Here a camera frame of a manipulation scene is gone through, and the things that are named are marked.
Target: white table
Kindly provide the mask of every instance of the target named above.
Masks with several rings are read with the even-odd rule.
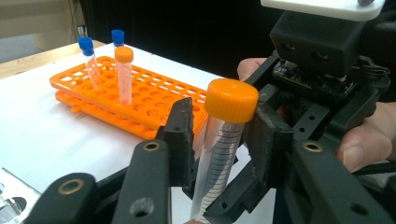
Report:
[[[96,57],[113,56],[112,45],[95,50]],[[0,166],[43,192],[63,175],[82,172],[97,181],[126,167],[134,147],[143,139],[85,114],[73,114],[55,99],[50,77],[83,63],[81,55],[0,79]],[[217,76],[134,48],[134,64],[150,71],[206,89]],[[248,151],[237,151],[240,160],[233,178],[248,162]],[[271,190],[249,215],[236,223],[272,223],[275,191]],[[190,199],[172,188],[173,223],[190,218]]]

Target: orange tube rack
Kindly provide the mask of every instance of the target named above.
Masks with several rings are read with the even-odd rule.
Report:
[[[101,87],[93,90],[85,64],[53,76],[50,85],[58,89],[58,101],[71,106],[74,113],[84,112],[145,139],[153,139],[165,125],[174,102],[192,98],[193,132],[203,128],[207,113],[206,92],[169,77],[133,66],[132,104],[119,103],[118,78],[114,59],[97,58]]]

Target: blue cap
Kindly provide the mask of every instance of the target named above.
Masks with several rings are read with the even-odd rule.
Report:
[[[78,39],[79,47],[85,56],[93,55],[93,43],[90,37],[81,37]]]
[[[124,44],[124,32],[122,30],[112,30],[111,37],[113,38],[114,46],[119,47]]]

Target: human hand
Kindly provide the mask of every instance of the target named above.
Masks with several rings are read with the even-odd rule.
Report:
[[[264,61],[243,60],[237,68],[239,79],[246,80]],[[350,172],[377,161],[396,161],[396,103],[377,103],[370,118],[344,135],[336,157]]]

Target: orange screw cap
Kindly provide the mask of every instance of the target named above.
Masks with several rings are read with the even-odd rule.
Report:
[[[115,50],[115,58],[119,63],[131,63],[134,60],[134,51],[128,47],[118,47]]]
[[[220,78],[209,83],[205,110],[217,119],[245,123],[253,118],[259,93],[245,82]]]

